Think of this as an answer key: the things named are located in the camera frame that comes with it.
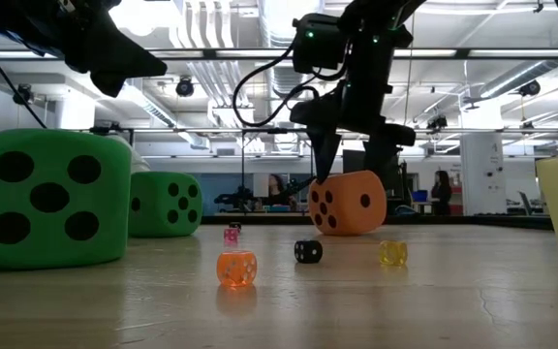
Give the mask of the red shelf rack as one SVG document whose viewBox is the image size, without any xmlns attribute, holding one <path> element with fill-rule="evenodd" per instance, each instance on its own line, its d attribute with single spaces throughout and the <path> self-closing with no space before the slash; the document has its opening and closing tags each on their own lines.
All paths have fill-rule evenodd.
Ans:
<svg viewBox="0 0 558 349">
<path fill-rule="evenodd" d="M 452 186 L 449 198 L 449 214 L 451 216 L 463 215 L 463 193 L 461 186 Z"/>
</svg>

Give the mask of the green foam die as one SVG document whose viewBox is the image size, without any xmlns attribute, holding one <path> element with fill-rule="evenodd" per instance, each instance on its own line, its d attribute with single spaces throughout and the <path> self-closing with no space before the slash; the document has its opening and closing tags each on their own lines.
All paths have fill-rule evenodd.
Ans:
<svg viewBox="0 0 558 349">
<path fill-rule="evenodd" d="M 132 175 L 129 236 L 177 238 L 192 235 L 202 219 L 202 191 L 190 174 Z"/>
<path fill-rule="evenodd" d="M 0 269 L 94 265 L 121 258 L 131 152 L 79 132 L 0 132 Z"/>
</svg>

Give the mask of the small orange translucent die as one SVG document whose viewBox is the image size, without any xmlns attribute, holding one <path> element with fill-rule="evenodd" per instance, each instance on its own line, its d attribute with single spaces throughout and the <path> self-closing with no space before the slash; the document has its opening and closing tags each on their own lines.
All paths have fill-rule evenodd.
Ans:
<svg viewBox="0 0 558 349">
<path fill-rule="evenodd" d="M 216 274 L 223 286 L 249 286 L 254 283 L 257 273 L 257 257 L 252 251 L 230 250 L 217 258 Z"/>
</svg>

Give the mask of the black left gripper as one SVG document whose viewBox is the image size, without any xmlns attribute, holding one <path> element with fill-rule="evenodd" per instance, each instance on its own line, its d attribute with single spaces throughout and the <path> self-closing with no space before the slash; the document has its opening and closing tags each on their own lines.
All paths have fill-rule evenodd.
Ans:
<svg viewBox="0 0 558 349">
<path fill-rule="evenodd" d="M 0 36 L 43 55 L 64 55 L 105 95 L 127 79 L 162 76 L 167 65 L 123 34 L 109 11 L 121 0 L 0 0 Z"/>
</svg>

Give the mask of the small yellow translucent die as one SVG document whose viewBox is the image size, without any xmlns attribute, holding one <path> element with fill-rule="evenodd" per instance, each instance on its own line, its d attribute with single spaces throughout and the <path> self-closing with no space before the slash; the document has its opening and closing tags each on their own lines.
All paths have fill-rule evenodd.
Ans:
<svg viewBox="0 0 558 349">
<path fill-rule="evenodd" d="M 401 267 L 408 260 L 408 247 L 405 241 L 383 240 L 380 243 L 380 263 L 386 266 Z"/>
</svg>

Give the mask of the grey office chair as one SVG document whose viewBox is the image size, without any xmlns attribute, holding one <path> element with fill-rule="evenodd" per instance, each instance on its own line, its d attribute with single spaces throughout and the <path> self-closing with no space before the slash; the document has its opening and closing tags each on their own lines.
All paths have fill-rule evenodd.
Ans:
<svg viewBox="0 0 558 349">
<path fill-rule="evenodd" d="M 519 191 L 518 194 L 524 206 L 525 212 L 528 216 L 545 216 L 545 213 L 542 208 L 534 208 L 531 205 L 530 200 L 528 199 L 527 195 L 524 192 Z"/>
</svg>

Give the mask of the person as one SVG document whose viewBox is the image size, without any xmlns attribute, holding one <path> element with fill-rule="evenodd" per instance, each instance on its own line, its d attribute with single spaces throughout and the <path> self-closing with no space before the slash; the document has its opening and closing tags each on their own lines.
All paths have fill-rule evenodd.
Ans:
<svg viewBox="0 0 558 349">
<path fill-rule="evenodd" d="M 268 196 L 264 200 L 266 206 L 287 206 L 289 211 L 296 211 L 297 202 L 284 186 L 282 177 L 278 174 L 268 176 Z"/>
<path fill-rule="evenodd" d="M 437 171 L 435 173 L 435 183 L 431 189 L 432 211 L 435 215 L 450 215 L 451 194 L 449 174 L 446 171 Z"/>
</svg>

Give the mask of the orange foam die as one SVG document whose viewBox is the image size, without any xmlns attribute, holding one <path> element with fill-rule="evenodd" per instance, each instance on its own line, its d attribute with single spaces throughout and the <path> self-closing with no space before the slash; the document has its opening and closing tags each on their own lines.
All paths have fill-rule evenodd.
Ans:
<svg viewBox="0 0 558 349">
<path fill-rule="evenodd" d="M 337 174 L 309 187 L 308 210 L 317 229 L 327 236 L 359 236 L 386 220 L 388 198 L 371 171 Z"/>
</svg>

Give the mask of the white pillar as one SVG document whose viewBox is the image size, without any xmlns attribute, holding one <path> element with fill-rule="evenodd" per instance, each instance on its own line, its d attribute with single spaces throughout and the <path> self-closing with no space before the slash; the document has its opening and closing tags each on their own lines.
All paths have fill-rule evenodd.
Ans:
<svg viewBox="0 0 558 349">
<path fill-rule="evenodd" d="M 460 140 L 462 202 L 465 215 L 505 214 L 506 178 L 502 137 L 465 134 Z"/>
</svg>

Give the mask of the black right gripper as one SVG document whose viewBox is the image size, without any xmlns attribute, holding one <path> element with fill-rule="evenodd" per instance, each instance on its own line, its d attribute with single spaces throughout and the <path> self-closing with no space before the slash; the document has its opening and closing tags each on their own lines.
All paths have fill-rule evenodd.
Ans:
<svg viewBox="0 0 558 349">
<path fill-rule="evenodd" d="M 348 40 L 344 78 L 327 94 L 293 107 L 290 121 L 310 127 L 306 134 L 314 153 L 318 183 L 328 178 L 341 143 L 341 136 L 334 131 L 337 128 L 384 140 L 363 143 L 363 167 L 380 181 L 398 180 L 401 148 L 397 145 L 413 145 L 416 133 L 407 126 L 388 123 L 382 116 L 382 106 L 385 96 L 392 92 L 388 78 L 394 52 L 408 47 L 412 40 L 403 24 L 358 30 Z"/>
</svg>

